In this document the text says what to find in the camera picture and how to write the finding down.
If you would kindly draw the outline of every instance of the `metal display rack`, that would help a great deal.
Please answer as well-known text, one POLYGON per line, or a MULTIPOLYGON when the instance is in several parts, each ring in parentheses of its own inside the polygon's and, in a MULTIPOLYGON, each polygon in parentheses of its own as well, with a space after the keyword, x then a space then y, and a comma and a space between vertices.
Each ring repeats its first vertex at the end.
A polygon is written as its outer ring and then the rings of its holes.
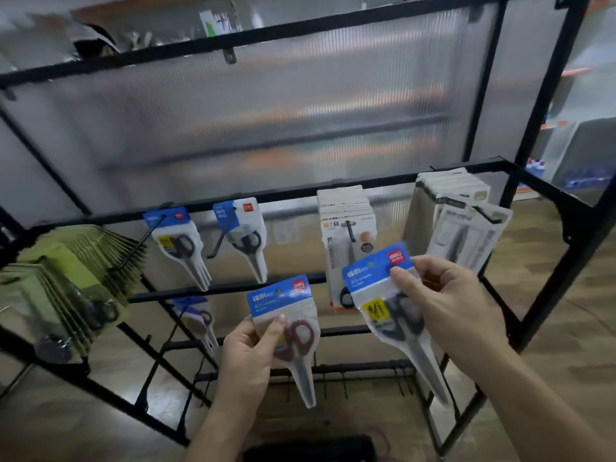
MULTIPOLYGON (((315 196, 317 194, 317 190, 337 188, 348 185, 362 185, 364 188, 375 188, 381 186, 407 184, 414 182, 420 172, 445 170, 460 166, 466 167, 468 172, 473 174, 503 172, 508 176, 508 180, 500 200, 500 205, 506 208, 510 207, 518 184, 520 182, 526 184, 533 190, 542 194, 545 198, 553 201, 556 205, 562 219, 563 240, 568 245, 564 256, 562 256, 555 270, 552 272, 546 284, 537 295, 526 316, 521 320, 507 306, 502 297, 498 294, 497 290, 485 277, 483 274, 485 271, 485 266, 480 272, 479 278, 481 282, 503 311, 506 322, 506 331, 510 344, 518 352, 521 352, 527 346, 543 321, 550 314, 551 310, 553 310, 558 301, 565 294, 567 288, 572 284, 576 276, 587 264, 597 247, 601 244, 602 240, 605 239, 609 233, 609 230, 616 222, 616 178, 612 179, 597 205, 590 206, 578 200, 576 197, 571 196, 570 194, 567 194, 557 187, 545 182, 541 178, 528 173, 524 169, 524 164, 526 163, 533 148, 543 121, 543 117, 548 110, 550 99, 558 84, 561 72, 566 64, 567 57, 573 45, 575 36, 577 35, 577 31, 580 27, 581 20, 583 19, 589 0, 556 0, 554 9, 567 10, 567 14, 558 37, 558 41, 554 48, 554 52, 552 53, 542 86, 537 96, 535 106, 528 119, 526 131, 514 162, 507 161, 503 158, 471 161, 471 151, 473 148, 475 133, 477 131, 479 118, 481 116, 483 100, 486 95, 490 72, 492 70, 492 64, 495 58, 508 1, 509 0, 419 0, 399 5, 384 6, 382 8, 375 8, 361 12, 337 14, 316 20, 294 22, 291 24, 283 24, 280 26, 273 26, 263 29, 236 32, 215 38, 202 38, 191 42, 171 44, 156 48, 147 48, 145 50, 123 53, 118 56, 103 58, 100 60, 65 63, 27 71, 17 71, 15 73, 0 76, 0 89, 3 89, 4 93, 7 94, 7 97, 10 97, 11 87, 27 82, 42 82, 60 77, 94 73, 103 69, 122 68, 124 66, 139 63, 160 61, 168 58, 212 52, 215 50, 223 50, 226 53, 226 58, 233 58, 233 49, 235 47, 247 46, 258 42, 304 36, 315 32, 324 32, 327 30, 334 30, 344 27, 359 26, 372 22, 395 20, 397 18, 418 16, 420 14, 435 13, 462 7, 470 7, 470 12, 472 14, 474 9, 481 9, 481 6, 485 4, 498 3, 498 12, 492 29, 492 37, 486 53, 485 64, 483 67, 481 81, 479 83, 473 115, 471 116, 466 146, 463 153, 463 163, 457 162, 449 166, 439 166, 439 168, 430 167, 428 169, 422 169, 417 172, 404 175, 386 175, 376 178, 353 180, 334 180, 325 184, 305 185, 256 193, 232 194, 221 198, 183 202, 181 204, 176 204, 176 206, 183 206, 189 212, 201 212, 204 210, 211 210, 213 204, 216 202, 237 198, 254 197, 259 203, 263 203, 315 196)), ((9 228, 15 235, 17 235, 17 239, 7 245, 0 252, 0 266, 4 266, 7 263, 12 262, 19 250, 26 246, 32 245, 39 235, 48 232, 55 227, 75 224, 106 225, 133 220, 142 220, 142 215, 144 212, 155 209, 143 208, 98 216, 92 215, 92 212, 88 209, 87 205, 85 205, 85 203, 79 199, 77 194, 75 194, 73 190, 71 190, 71 188, 62 180, 47 159, 43 156, 42 152, 37 149, 31 140, 28 139, 28 137, 21 131, 19 125, 11 118, 11 116, 0 109, 0 118, 9 126, 11 131, 27 148, 27 150, 35 156, 37 161, 56 181, 61 189, 64 190, 66 195, 74 202, 75 206, 84 214, 81 218, 54 222, 50 224, 40 224, 35 225, 30 229, 25 229, 13 217, 11 217, 10 214, 0 209, 0 222, 4 224, 5 227, 9 228)), ((326 282, 324 273, 310 274, 308 275, 308 279, 311 284, 326 282)), ((281 279, 269 279, 269 282, 266 285, 270 285, 280 280, 281 279)), ((210 361, 210 363, 214 366, 214 369, 217 370, 218 368, 216 367, 213 359, 205 351, 201 341, 196 339, 196 337, 190 333, 187 327, 182 323, 181 318, 174 313, 173 308, 167 304, 166 301, 187 295, 209 296, 250 291, 257 287, 263 287, 264 285, 257 285, 254 282, 213 285, 207 293, 204 293, 199 291, 196 287, 157 291, 146 278, 143 279, 143 284, 149 292, 135 295, 130 299, 130 303, 157 301, 175 321, 175 326, 169 339, 160 350, 155 350, 150 345, 150 336, 143 339, 132 328, 128 327, 127 324, 124 323, 119 326, 120 330, 122 330, 131 340, 133 340, 141 349, 146 351, 146 353, 148 353, 150 357, 155 360, 155 363, 135 404, 129 403, 125 399, 114 394, 111 390, 101 386, 96 381, 91 380, 88 377, 89 367, 87 363, 84 365, 50 365, 36 357, 34 347, 29 342, 3 328, 0 328, 0 349, 25 363, 33 363, 42 367, 60 379, 65 380, 73 386, 76 386, 77 388, 88 392, 92 396, 103 400, 107 404, 112 405, 121 412, 124 412, 134 419, 141 421, 152 429, 173 439, 177 443, 188 445, 189 439, 186 437, 185 433, 185 416, 192 396, 196 396, 206 405, 210 404, 210 400, 206 396, 207 390, 202 392, 196 387, 196 383, 207 382, 209 385, 210 382, 217 379, 218 373, 211 372, 202 374, 197 372, 193 382, 190 382, 183 377, 181 373, 178 372, 167 360, 165 360, 164 354, 169 350, 196 348, 202 352, 203 360, 210 361), (181 330, 188 336, 189 340, 179 342, 172 341, 171 338, 177 328, 181 328, 181 330), (175 429, 163 424, 161 421, 155 419, 147 413, 147 391, 158 366, 162 366, 189 390, 189 396, 184 406, 181 420, 178 427, 175 429)), ((367 326, 348 326, 322 329, 321 336, 326 338, 332 336, 366 334, 369 332, 370 331, 367 326)), ((449 357, 445 355, 441 362, 442 371, 445 369, 448 361, 449 357)), ((410 370, 411 376, 409 379, 412 381, 416 380, 413 367, 407 360, 370 362, 364 364, 320 365, 312 368, 312 372, 314 374, 322 375, 323 380, 325 380, 326 374, 340 373, 343 382, 345 372, 366 370, 394 370, 396 376, 397 370, 402 370, 405 379, 408 377, 406 370, 410 370)), ((288 376, 288 373, 286 370, 273 370, 272 375, 288 376)), ((439 437, 439 433, 435 428, 434 421, 429 411, 434 395, 432 393, 424 395, 421 392, 417 382, 415 382, 415 385, 416 389, 419 390, 418 398, 420 399, 421 408, 426 417, 435 449, 440 456, 444 457, 444 455, 448 453, 453 444, 458 440, 459 436, 472 421, 481 406, 485 403, 486 396, 483 394, 481 389, 477 388, 475 395, 466 408, 458 408, 455 399, 453 399, 453 409, 456 423, 449 435, 442 440, 439 437)))

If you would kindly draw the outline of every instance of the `white product package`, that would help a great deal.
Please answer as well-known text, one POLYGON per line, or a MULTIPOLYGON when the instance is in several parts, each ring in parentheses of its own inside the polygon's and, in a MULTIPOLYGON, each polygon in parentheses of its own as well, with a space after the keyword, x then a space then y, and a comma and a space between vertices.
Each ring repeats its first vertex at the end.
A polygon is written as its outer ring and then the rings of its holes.
POLYGON ((427 254, 479 272, 511 220, 512 210, 456 194, 438 201, 442 210, 427 254))
POLYGON ((490 194, 490 187, 463 167, 420 173, 402 236, 411 255, 426 254, 442 210, 442 204, 437 201, 444 194, 457 194, 475 201, 485 201, 490 194))
POLYGON ((419 307, 389 277, 393 266, 417 276, 404 245, 396 243, 343 269, 344 281, 370 330, 402 350, 443 405, 451 403, 419 307))
POLYGON ((182 264, 197 286, 207 291, 212 277, 201 257, 203 241, 186 208, 151 210, 143 218, 149 228, 158 224, 151 235, 165 256, 182 264))
POLYGON ((208 299, 202 296, 176 298, 173 308, 190 331, 201 339, 210 357, 216 360, 220 347, 216 341, 214 315, 208 299))
POLYGON ((248 260, 257 282, 265 283, 267 229, 256 198, 219 202, 213 209, 228 242, 248 260))
POLYGON ((275 364, 289 369, 307 408, 317 404, 312 381, 312 354, 321 329, 308 278, 300 275, 263 287, 247 295, 254 326, 261 337, 270 323, 283 314, 285 332, 274 350, 275 364))
POLYGON ((374 250, 376 217, 361 186, 319 190, 321 239, 325 247, 329 306, 354 310, 344 284, 342 268, 363 259, 374 250))

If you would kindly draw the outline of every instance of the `hand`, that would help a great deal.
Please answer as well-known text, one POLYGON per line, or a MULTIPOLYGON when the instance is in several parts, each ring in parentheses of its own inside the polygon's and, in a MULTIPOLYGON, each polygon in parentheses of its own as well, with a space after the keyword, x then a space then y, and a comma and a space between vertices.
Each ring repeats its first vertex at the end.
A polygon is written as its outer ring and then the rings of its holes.
POLYGON ((502 313, 489 308, 473 271, 436 256, 412 261, 421 279, 400 267, 392 267, 391 278, 420 307, 438 346, 481 385, 486 358, 512 351, 502 313))
POLYGON ((286 325, 280 315, 259 340, 249 316, 225 338, 212 412, 234 422, 237 431, 247 434, 254 423, 269 383, 274 347, 286 325))

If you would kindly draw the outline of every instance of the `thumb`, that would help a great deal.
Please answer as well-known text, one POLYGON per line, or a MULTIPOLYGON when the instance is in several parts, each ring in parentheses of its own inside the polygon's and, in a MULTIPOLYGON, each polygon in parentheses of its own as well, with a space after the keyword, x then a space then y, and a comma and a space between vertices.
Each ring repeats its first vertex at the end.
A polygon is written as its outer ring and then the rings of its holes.
POLYGON ((285 331, 286 325, 287 318, 284 315, 280 315, 274 319, 270 325, 267 326, 266 333, 263 334, 259 343, 254 347, 255 350, 266 357, 272 357, 273 350, 276 348, 280 336, 285 331))
POLYGON ((435 291, 423 285, 419 277, 415 277, 411 272, 400 267, 392 267, 389 275, 398 288, 411 300, 414 300, 421 309, 429 307, 435 295, 435 291))

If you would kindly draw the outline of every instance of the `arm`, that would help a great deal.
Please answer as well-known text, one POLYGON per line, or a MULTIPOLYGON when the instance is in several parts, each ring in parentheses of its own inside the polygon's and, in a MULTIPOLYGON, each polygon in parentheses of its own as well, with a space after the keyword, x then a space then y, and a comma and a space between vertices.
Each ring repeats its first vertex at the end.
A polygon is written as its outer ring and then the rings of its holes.
POLYGON ((502 314, 488 307, 477 276, 433 256, 413 263, 423 282, 397 267, 391 277, 420 306, 434 341, 488 396, 520 460, 610 460, 588 423, 509 346, 502 314))
POLYGON ((273 350, 285 330, 278 317, 261 340, 252 318, 244 319, 225 339, 216 397, 193 439, 185 462, 234 462, 265 396, 273 350))

